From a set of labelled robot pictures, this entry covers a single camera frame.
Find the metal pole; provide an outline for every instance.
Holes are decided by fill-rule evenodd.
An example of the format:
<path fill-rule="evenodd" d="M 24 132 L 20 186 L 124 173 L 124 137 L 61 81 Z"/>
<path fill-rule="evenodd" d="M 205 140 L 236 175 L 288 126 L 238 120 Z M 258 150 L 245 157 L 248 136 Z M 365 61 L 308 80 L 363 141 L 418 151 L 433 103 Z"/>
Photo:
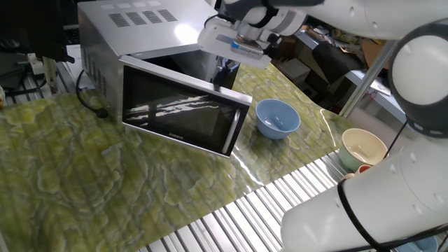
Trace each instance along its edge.
<path fill-rule="evenodd" d="M 372 66 L 365 73 L 363 82 L 355 89 L 353 94 L 350 96 L 350 99 L 345 104 L 342 109 L 340 116 L 344 116 L 345 118 L 350 115 L 350 113 L 355 108 L 356 104 L 361 100 L 367 89 L 373 83 L 375 78 L 378 76 L 381 69 L 383 69 L 384 65 L 389 60 L 389 57 L 392 55 L 393 49 L 397 46 L 398 41 L 387 41 L 384 44 L 383 50 L 381 50 L 378 57 L 373 62 Z"/>

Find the blue ceramic bowl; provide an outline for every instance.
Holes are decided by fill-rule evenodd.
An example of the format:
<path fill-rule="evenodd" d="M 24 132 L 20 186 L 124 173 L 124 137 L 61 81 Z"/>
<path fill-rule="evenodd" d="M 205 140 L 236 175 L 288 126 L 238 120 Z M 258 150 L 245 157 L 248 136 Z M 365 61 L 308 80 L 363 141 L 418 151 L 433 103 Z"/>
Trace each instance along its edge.
<path fill-rule="evenodd" d="M 437 252 L 438 243 L 435 237 L 421 239 L 399 246 L 398 252 Z"/>
<path fill-rule="evenodd" d="M 270 139 L 283 139 L 300 126 L 300 116 L 286 102 L 277 99 L 265 99 L 258 102 L 257 128 Z"/>

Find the blue bowl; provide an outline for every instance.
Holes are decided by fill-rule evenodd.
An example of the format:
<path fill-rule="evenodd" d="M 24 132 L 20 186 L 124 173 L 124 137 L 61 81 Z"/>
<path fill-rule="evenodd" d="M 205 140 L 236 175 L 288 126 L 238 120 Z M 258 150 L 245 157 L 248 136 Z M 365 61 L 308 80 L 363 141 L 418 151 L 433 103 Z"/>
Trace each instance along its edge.
<path fill-rule="evenodd" d="M 283 139 L 300 126 L 300 116 L 286 102 L 277 99 L 265 99 L 258 102 L 257 128 L 270 139 Z"/>

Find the green mat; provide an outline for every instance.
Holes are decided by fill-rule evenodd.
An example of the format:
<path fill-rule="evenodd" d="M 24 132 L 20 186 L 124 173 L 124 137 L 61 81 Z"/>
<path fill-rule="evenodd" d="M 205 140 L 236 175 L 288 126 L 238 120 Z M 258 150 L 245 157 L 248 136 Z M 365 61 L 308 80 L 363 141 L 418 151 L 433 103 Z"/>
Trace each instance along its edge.
<path fill-rule="evenodd" d="M 0 111 L 0 231 L 9 251 L 134 252 L 338 149 L 349 127 L 272 65 L 242 66 L 234 90 L 253 103 L 230 159 L 98 119 L 75 94 Z M 287 139 L 256 129 L 256 104 L 267 98 L 300 114 Z"/>

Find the metal slat table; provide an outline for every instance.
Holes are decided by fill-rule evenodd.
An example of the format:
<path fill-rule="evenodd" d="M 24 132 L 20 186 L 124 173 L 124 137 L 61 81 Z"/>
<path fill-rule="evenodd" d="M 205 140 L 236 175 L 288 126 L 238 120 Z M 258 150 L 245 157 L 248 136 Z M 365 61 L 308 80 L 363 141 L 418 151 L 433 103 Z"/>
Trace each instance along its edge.
<path fill-rule="evenodd" d="M 22 89 L 34 88 L 41 81 L 26 76 Z M 57 87 L 55 95 L 75 90 L 71 77 L 60 63 Z M 19 104 L 52 95 L 45 85 L 38 92 L 8 97 L 6 103 Z M 285 212 L 335 186 L 347 173 L 338 153 L 337 150 L 306 164 L 138 252 L 279 251 L 282 247 L 281 219 Z"/>

